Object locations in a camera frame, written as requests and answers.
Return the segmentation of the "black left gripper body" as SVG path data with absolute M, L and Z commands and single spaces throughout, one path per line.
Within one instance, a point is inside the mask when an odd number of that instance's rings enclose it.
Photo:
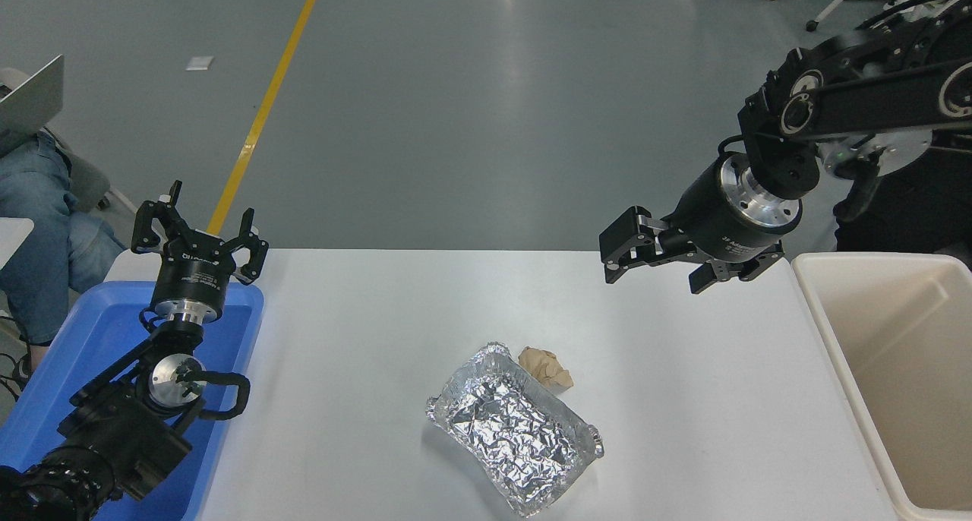
M 166 302 L 188 300 L 222 309 L 235 270 L 223 240 L 195 229 L 168 229 L 166 234 L 150 307 L 160 309 Z

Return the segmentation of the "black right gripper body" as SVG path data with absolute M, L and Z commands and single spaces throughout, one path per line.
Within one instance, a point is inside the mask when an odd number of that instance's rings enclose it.
M 663 221 L 665 250 L 693 245 L 712 259 L 742 264 L 784 237 L 784 199 L 757 185 L 749 158 L 722 156 L 690 185 Z

